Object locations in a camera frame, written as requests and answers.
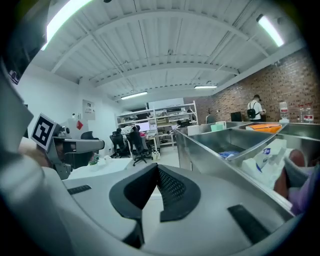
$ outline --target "water bottle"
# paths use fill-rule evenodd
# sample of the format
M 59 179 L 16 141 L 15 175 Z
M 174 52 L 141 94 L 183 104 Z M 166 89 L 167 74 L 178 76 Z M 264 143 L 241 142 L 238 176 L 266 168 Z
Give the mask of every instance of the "water bottle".
M 306 109 L 305 109 L 305 113 L 304 113 L 304 122 L 307 124 L 314 123 L 314 112 L 311 108 L 311 103 L 306 104 Z
M 300 108 L 300 115 L 298 116 L 298 123 L 304 123 L 305 122 L 305 109 L 304 105 L 300 104 L 298 105 Z
M 280 109 L 280 117 L 281 119 L 288 119 L 289 118 L 289 112 L 288 112 L 288 104 L 284 102 L 279 103 L 279 109 Z

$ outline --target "person's arm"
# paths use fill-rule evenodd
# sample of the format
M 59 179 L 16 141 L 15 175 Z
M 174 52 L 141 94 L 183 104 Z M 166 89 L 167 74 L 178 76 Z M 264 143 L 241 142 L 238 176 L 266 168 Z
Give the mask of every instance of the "person's arm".
M 258 103 L 258 110 L 261 116 L 264 116 L 266 114 L 266 112 L 263 111 L 260 103 Z

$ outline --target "computer monitor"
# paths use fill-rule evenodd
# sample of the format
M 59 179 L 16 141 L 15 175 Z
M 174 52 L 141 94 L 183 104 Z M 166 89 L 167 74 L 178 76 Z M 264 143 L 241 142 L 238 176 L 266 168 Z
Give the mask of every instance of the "computer monitor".
M 231 122 L 242 121 L 241 112 L 233 112 L 233 113 L 230 113 L 230 115 L 231 115 Z
M 149 122 L 140 122 L 140 123 L 136 123 L 136 125 L 140 126 L 141 132 L 146 132 L 150 130 Z
M 156 131 L 157 130 L 157 125 L 156 124 L 151 124 L 150 125 L 150 130 L 151 131 Z

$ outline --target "poster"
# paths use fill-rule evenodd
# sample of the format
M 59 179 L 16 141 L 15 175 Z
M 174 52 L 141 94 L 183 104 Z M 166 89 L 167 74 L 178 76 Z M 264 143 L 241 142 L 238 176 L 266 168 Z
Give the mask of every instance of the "poster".
M 83 118 L 86 120 L 96 120 L 95 104 L 91 101 L 82 100 Z

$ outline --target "ceiling light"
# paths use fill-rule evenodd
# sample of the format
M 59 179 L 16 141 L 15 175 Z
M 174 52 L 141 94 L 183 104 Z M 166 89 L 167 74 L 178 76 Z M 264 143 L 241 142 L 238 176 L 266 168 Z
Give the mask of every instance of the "ceiling light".
M 214 89 L 217 88 L 215 85 L 197 85 L 194 89 Z
M 48 26 L 46 26 L 46 44 L 41 48 L 41 50 L 44 51 L 46 49 L 50 40 L 54 37 L 59 28 L 67 21 L 67 19 L 91 1 L 92 0 L 70 0 L 67 2 L 65 6 L 63 6 L 52 18 Z
M 126 100 L 126 99 L 130 99 L 130 98 L 133 98 L 133 97 L 142 96 L 142 95 L 146 95 L 146 94 L 147 94 L 146 91 L 139 92 L 139 93 L 132 94 L 132 95 L 129 95 L 129 96 L 121 97 L 121 100 Z
M 260 14 L 259 17 L 256 19 L 256 21 L 270 35 L 270 37 L 273 39 L 273 41 L 275 41 L 278 47 L 284 44 L 284 41 L 282 40 L 281 36 L 279 35 L 275 27 L 271 24 L 271 22 L 268 20 L 266 16 L 264 16 L 263 14 Z

